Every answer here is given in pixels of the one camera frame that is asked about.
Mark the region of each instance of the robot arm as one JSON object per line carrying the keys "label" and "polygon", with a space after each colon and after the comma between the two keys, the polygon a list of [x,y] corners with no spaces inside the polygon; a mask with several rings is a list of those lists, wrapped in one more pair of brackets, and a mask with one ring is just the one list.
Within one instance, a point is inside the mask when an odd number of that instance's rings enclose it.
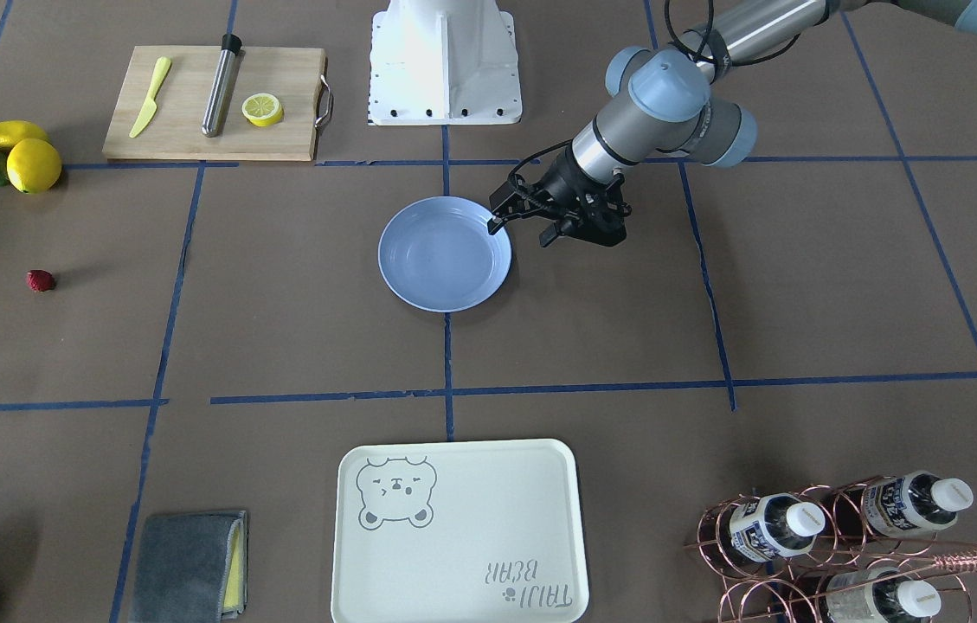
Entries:
{"label": "robot arm", "polygon": [[626,48],[607,67],[611,101],[571,141],[534,156],[564,147],[541,180],[528,186],[518,174],[534,157],[527,158],[492,193],[489,233],[516,218],[539,216],[554,221],[539,237],[543,247],[560,236],[619,244],[631,212],[621,193],[631,167],[654,151],[727,167],[753,150],[753,115],[713,98],[712,82],[833,13],[871,1],[890,1],[977,35],[977,0],[745,0],[714,16],[709,28],[699,24],[657,51]]}

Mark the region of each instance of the lemon slice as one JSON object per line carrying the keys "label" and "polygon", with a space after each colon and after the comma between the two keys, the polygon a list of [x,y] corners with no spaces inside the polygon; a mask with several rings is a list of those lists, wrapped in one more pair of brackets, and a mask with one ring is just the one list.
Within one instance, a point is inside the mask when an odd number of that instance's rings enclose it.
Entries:
{"label": "lemon slice", "polygon": [[242,114],[250,123],[264,127],[284,118],[284,109],[277,96],[269,93],[255,93],[242,102]]}

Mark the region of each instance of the water bottle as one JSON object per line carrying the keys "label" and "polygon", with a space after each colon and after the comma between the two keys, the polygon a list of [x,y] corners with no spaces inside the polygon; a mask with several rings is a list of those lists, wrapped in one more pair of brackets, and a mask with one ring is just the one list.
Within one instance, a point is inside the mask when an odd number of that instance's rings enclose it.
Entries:
{"label": "water bottle", "polygon": [[[899,568],[840,573],[831,576],[825,588],[820,588],[821,579],[804,580],[797,585],[805,596],[825,593],[812,602],[820,616],[818,620],[825,623],[927,623],[942,610],[942,596],[926,581],[901,576],[876,581],[891,575],[899,575]],[[843,590],[869,581],[873,583]],[[806,601],[796,598],[792,604],[795,623],[816,621]]]}
{"label": "water bottle", "polygon": [[703,555],[721,568],[730,566],[727,559],[737,567],[745,567],[804,555],[826,527],[826,517],[818,505],[800,501],[789,493],[739,504],[729,520],[722,525],[717,525],[717,521],[705,527],[703,537],[713,535],[710,530],[717,528],[726,557],[717,545],[705,547]]}
{"label": "water bottle", "polygon": [[862,516],[873,535],[899,539],[945,530],[958,521],[959,511],[974,503],[966,482],[938,478],[927,471],[883,478],[845,496],[853,504],[837,500],[834,505],[838,532],[848,539],[860,539]]}

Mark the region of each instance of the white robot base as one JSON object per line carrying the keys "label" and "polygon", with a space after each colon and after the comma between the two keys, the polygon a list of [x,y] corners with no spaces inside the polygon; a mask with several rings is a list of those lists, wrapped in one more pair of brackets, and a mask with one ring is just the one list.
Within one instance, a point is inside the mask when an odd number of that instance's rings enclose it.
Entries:
{"label": "white robot base", "polygon": [[500,125],[523,117],[515,19],[495,0],[392,0],[373,16],[369,122]]}

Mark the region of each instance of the white tray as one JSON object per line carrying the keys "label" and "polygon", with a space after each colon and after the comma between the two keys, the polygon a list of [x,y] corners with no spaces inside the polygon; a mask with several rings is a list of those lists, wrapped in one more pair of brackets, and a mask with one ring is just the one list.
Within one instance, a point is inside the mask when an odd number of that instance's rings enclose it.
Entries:
{"label": "white tray", "polygon": [[360,446],[342,458],[335,623],[570,623],[587,607],[564,443]]}

